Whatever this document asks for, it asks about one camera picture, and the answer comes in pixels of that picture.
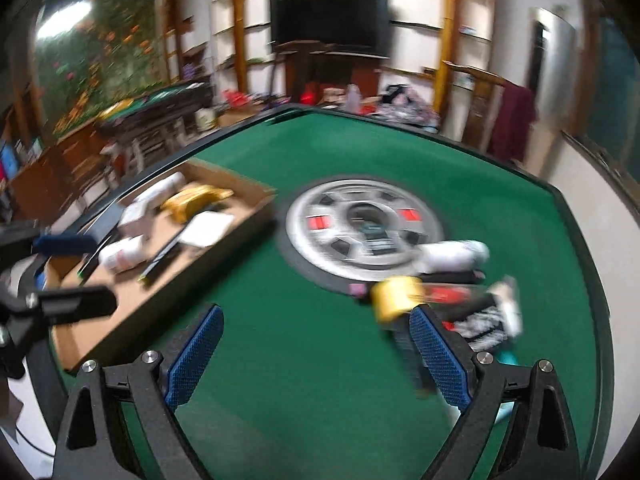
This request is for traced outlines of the black marker yellow cap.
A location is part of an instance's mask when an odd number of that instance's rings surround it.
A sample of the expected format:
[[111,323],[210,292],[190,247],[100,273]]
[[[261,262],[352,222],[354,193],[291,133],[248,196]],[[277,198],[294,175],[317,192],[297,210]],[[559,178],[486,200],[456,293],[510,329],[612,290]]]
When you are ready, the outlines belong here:
[[143,272],[138,278],[138,282],[144,287],[151,287],[160,276],[168,269],[168,266],[173,263],[178,255],[182,252],[180,244],[179,231],[171,240],[160,248],[160,251],[152,258],[151,262],[146,266]]

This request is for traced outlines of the small white bottle pink label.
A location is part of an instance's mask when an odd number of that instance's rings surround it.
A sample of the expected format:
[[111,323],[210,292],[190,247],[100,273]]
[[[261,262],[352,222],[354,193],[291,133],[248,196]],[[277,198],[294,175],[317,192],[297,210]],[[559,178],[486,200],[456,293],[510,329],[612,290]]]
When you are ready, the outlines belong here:
[[106,245],[99,253],[99,263],[108,272],[129,271],[146,260],[144,237],[127,237]]

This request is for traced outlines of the flower mural painting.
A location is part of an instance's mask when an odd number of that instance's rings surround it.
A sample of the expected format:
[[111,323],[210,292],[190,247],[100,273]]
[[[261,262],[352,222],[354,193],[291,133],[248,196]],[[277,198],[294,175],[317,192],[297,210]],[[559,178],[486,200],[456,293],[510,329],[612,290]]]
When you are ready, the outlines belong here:
[[167,80],[158,0],[43,0],[35,82],[44,128],[62,136]]

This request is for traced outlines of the black marker pink cap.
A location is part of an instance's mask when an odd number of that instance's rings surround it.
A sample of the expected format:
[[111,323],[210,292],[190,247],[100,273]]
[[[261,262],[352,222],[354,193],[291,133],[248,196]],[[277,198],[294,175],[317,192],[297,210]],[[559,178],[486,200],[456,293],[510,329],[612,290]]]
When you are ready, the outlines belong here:
[[378,282],[352,282],[347,286],[347,295],[356,299],[369,298],[376,285],[390,285],[392,283],[423,285],[478,285],[485,281],[486,273],[480,269],[465,271],[439,271],[434,273],[419,273],[416,275],[395,275]]

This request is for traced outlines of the window with wooden frame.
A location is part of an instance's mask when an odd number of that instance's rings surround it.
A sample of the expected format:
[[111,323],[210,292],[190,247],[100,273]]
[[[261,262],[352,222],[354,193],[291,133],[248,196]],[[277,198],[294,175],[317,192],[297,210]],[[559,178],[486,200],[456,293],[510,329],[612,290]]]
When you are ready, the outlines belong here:
[[584,43],[570,140],[620,185],[639,186],[639,59],[596,0],[584,2]]

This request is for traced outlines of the round grey table control panel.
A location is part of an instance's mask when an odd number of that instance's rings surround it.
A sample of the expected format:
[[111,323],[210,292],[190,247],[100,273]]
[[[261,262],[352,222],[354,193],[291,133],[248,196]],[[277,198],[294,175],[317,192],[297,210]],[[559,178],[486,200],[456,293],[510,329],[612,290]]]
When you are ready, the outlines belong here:
[[343,295],[351,284],[415,274],[418,246],[446,236],[425,198],[380,177],[338,174],[278,200],[282,257],[304,278]]

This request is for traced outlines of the large white pill bottle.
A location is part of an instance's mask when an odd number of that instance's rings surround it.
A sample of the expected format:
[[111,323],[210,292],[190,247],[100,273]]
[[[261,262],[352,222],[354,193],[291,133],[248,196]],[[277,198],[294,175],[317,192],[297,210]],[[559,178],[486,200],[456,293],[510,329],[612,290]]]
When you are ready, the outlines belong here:
[[180,172],[174,172],[169,177],[163,178],[140,193],[135,199],[135,204],[145,204],[149,209],[159,207],[168,198],[177,194],[186,185],[186,178]]

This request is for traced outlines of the small white box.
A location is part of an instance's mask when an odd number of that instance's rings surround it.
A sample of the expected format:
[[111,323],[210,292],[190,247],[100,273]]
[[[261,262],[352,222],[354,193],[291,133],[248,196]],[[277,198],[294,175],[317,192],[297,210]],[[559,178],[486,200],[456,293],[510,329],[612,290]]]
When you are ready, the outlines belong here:
[[117,229],[122,237],[149,237],[153,221],[153,211],[147,202],[132,203],[122,212]]

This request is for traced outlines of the white bottle green label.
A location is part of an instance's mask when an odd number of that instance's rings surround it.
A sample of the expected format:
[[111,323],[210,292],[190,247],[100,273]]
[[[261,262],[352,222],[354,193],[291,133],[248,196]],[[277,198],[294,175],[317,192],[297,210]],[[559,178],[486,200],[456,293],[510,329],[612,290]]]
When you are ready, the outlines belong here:
[[416,246],[414,266],[419,273],[463,272],[482,266],[490,256],[489,248],[479,240],[444,240]]

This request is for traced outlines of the white standing air conditioner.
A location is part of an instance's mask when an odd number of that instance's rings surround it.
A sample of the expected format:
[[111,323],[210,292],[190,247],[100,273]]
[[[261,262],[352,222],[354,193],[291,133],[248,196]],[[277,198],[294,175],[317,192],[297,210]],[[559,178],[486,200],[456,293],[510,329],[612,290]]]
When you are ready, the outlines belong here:
[[550,10],[533,8],[526,87],[538,122],[551,130],[561,129],[568,116],[577,61],[576,29]]

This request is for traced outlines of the yellow snack packet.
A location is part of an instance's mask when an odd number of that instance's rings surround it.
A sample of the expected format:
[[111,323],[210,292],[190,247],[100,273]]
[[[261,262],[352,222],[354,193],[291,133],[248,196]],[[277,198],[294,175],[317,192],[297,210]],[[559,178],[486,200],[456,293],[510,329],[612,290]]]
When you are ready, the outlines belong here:
[[186,224],[206,207],[222,202],[233,195],[234,192],[230,188],[216,188],[213,185],[201,184],[185,188],[169,197],[160,205],[160,209],[167,211],[175,222]]

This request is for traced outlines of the white power adapter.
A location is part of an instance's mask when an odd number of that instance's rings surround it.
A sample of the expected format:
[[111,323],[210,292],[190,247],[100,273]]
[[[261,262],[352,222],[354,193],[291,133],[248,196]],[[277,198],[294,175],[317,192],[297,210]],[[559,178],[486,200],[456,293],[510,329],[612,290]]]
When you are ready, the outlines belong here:
[[200,212],[181,231],[178,242],[195,248],[213,246],[226,235],[233,221],[233,214],[216,211]]

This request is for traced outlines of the wooden chair with cloth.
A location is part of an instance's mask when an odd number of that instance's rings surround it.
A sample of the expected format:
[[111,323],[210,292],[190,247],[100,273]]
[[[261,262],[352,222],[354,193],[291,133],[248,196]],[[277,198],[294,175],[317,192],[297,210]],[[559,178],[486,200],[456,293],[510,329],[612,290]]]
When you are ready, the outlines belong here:
[[490,104],[497,88],[503,88],[508,81],[506,78],[477,67],[450,61],[446,61],[445,65],[454,74],[463,74],[471,78],[471,99],[462,129],[461,143],[485,153],[488,145]]

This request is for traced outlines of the maroon cloth on chair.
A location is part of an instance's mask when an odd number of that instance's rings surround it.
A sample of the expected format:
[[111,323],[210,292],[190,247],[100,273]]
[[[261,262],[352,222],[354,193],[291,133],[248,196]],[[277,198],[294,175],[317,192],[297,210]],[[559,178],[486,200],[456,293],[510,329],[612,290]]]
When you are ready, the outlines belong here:
[[525,157],[530,127],[536,122],[535,96],[529,88],[505,81],[487,153],[502,162]]

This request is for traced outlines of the black flat television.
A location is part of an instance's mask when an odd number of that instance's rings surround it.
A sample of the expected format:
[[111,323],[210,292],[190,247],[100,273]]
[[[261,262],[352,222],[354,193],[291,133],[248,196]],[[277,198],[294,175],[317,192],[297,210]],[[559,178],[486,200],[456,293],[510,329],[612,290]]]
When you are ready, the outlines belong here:
[[269,0],[271,41],[319,41],[349,54],[387,58],[388,0]]

